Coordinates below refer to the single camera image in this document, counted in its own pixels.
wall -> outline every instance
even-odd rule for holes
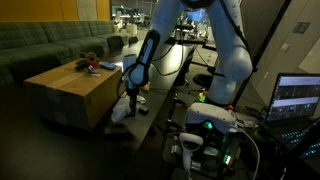
[[[93,0],[77,0],[78,15],[80,21],[96,21],[97,5]]]
[[[110,20],[110,0],[88,1],[96,4],[95,19]],[[78,0],[6,0],[1,1],[0,21],[78,21],[79,12],[91,12],[90,9],[86,8],[81,10],[78,9]]]
[[[138,8],[139,12],[146,13],[147,15],[152,14],[155,7],[156,0],[111,0],[112,5],[130,8]]]
[[[251,57],[259,51],[284,0],[243,0],[241,16]]]
[[[320,38],[319,8],[319,0],[291,1],[261,57],[258,72],[250,79],[266,104],[270,101],[279,72],[305,72],[299,66],[306,56],[313,56],[310,50]],[[298,22],[310,22],[304,34],[293,32]],[[288,45],[288,49],[282,49],[283,45]]]

computer screen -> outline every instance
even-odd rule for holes
[[[279,73],[266,122],[313,116],[320,98],[320,74]]]
[[[204,21],[205,17],[206,17],[206,11],[204,9],[198,9],[196,11],[187,12],[188,21],[201,23]]]

desk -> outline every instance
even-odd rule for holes
[[[124,46],[119,51],[109,52],[101,59],[111,63],[120,62],[125,55],[139,54],[142,44],[143,41],[139,41],[131,46]],[[170,49],[170,47],[171,45],[167,44],[159,47],[155,52],[153,59],[163,56]],[[183,63],[190,50],[191,47],[189,46],[175,45],[164,58],[154,61],[153,64],[163,74],[170,73],[180,67],[180,63]],[[140,95],[143,96],[147,101],[146,106],[149,108],[149,113],[145,116],[140,113],[136,113],[135,117],[126,117],[120,121],[120,123],[127,127],[129,133],[134,135],[136,140],[138,140],[140,143],[143,141],[149,128],[151,127],[153,120],[157,116],[174,80],[176,79],[177,74],[178,72],[169,76],[161,76],[158,72],[155,72],[153,78],[150,80],[150,92],[148,94],[140,93]]]

black cable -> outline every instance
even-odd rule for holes
[[[163,57],[165,57],[165,56],[171,51],[171,49],[172,49],[172,47],[173,47],[174,45],[175,45],[175,44],[172,44],[171,47],[168,49],[168,51],[167,51],[164,55],[162,55],[161,57],[159,57],[159,58],[157,58],[157,59],[154,59],[154,60],[152,60],[152,61],[158,61],[158,60],[162,59]]]
[[[161,126],[160,126],[160,124],[159,124],[159,121],[161,120],[161,119],[163,119],[163,118],[167,118],[167,117],[169,117],[169,115],[165,115],[165,116],[163,116],[163,117],[160,117],[160,118],[157,118],[156,119],[156,126],[157,126],[157,128],[161,131],[161,132],[164,132],[164,128],[162,128]]]
[[[177,70],[175,70],[175,71],[173,71],[173,72],[170,72],[170,73],[167,73],[167,74],[163,74],[162,72],[159,71],[158,67],[157,67],[155,64],[151,63],[151,64],[154,65],[155,69],[157,70],[157,72],[158,72],[161,76],[169,76],[169,75],[172,75],[172,74],[180,71],[180,69],[182,68],[182,65],[183,65],[183,44],[181,45],[181,47],[182,47],[181,61],[180,61],[180,66],[179,66],[179,68],[178,68]]]
[[[252,103],[254,103],[254,104],[257,104],[257,105],[260,105],[260,106],[266,106],[266,105],[264,105],[264,104],[261,104],[261,103],[257,103],[257,102],[255,102],[255,101],[252,101],[252,100],[250,100],[250,99],[247,99],[247,98],[245,98],[245,97],[243,97],[243,96],[241,96],[241,98],[243,98],[243,99],[245,99],[245,100],[247,100],[247,101],[249,101],[249,102],[252,102]]]
[[[161,90],[161,91],[169,91],[170,89],[162,89],[162,88],[150,88],[150,89],[153,89],[153,90]]]
[[[137,64],[131,64],[123,73],[122,76],[124,76],[131,68],[136,68]]]
[[[227,7],[226,7],[226,4],[224,3],[224,0],[220,0],[220,3],[221,3],[221,6],[222,6],[222,8],[223,8],[223,10],[224,10],[224,12],[225,12],[225,14],[226,14],[229,22],[231,23],[231,25],[232,25],[235,33],[236,33],[237,36],[241,39],[241,41],[243,42],[243,44],[246,46],[246,50],[248,51],[249,55],[251,56],[248,42],[247,42],[247,40],[244,38],[243,33],[242,33],[240,27],[237,26],[237,25],[234,23],[234,21],[232,20],[232,17],[231,17],[231,15],[230,15],[230,13],[228,12],[228,9],[227,9]]]
[[[197,51],[198,55],[200,56],[201,60],[204,62],[204,64],[206,64],[206,66],[209,66],[209,64],[208,64],[208,63],[202,58],[202,56],[200,55],[197,47],[196,47],[196,51]]]
[[[117,96],[118,96],[118,98],[121,98],[121,95],[119,96],[119,90],[120,90],[120,86],[121,86],[121,82],[122,82],[122,76],[120,76],[120,79],[119,79],[119,81],[118,81],[118,84],[117,84]]]

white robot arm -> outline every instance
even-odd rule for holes
[[[148,69],[157,47],[170,37],[180,12],[186,8],[205,8],[209,15],[219,55],[216,72],[223,76],[214,76],[207,97],[216,104],[226,105],[230,103],[236,82],[245,80],[252,72],[238,0],[159,0],[138,57],[124,61],[128,67],[127,79],[134,87],[148,83]]]
[[[235,91],[236,82],[243,81],[252,73],[252,64],[246,41],[242,35],[242,19],[239,0],[159,0],[151,19],[150,30],[143,42],[138,57],[124,58],[127,93],[131,98],[130,107],[135,112],[138,88],[149,81],[148,69],[156,49],[162,45],[173,32],[180,12],[185,8],[204,8],[209,15],[210,25],[219,64],[207,94],[215,104],[226,105]],[[200,124],[209,120],[222,134],[227,134],[234,126],[234,116],[224,108],[209,104],[193,104],[188,112],[186,123]],[[196,135],[184,134],[183,141],[201,145],[202,139]],[[184,166],[190,169],[191,152],[184,153]]]

